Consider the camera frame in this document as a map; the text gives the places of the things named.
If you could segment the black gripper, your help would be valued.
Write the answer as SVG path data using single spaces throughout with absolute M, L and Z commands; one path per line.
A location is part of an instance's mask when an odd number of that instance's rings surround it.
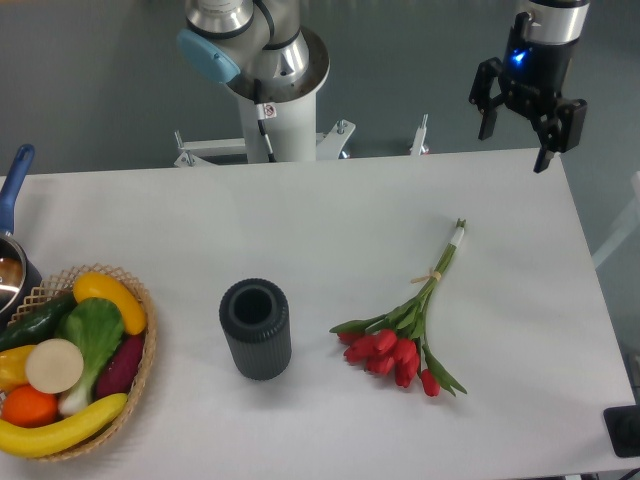
M 540 149 L 533 171 L 545 171 L 556 153 L 576 147 L 588 103 L 562 94 L 589 11 L 588 1 L 521 1 L 504 57 L 478 65 L 469 102 L 481 114 L 478 139 L 493 135 L 500 105 L 532 118 Z M 498 82 L 498 94 L 491 89 Z

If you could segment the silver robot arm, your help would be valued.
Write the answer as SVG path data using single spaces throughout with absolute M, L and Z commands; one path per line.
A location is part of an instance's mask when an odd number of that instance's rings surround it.
M 540 149 L 536 172 L 576 147 L 588 105 L 562 88 L 589 11 L 586 1 L 522 1 L 502 57 L 478 66 L 469 100 L 489 138 L 500 107 L 527 119 Z M 223 84 L 239 107 L 239 139 L 179 141 L 177 165 L 202 166 L 214 156 L 244 155 L 251 163 L 339 159 L 354 132 L 341 120 L 316 129 L 316 95 L 330 60 L 321 38 L 300 22 L 296 1 L 189 1 L 178 33 L 183 58 Z

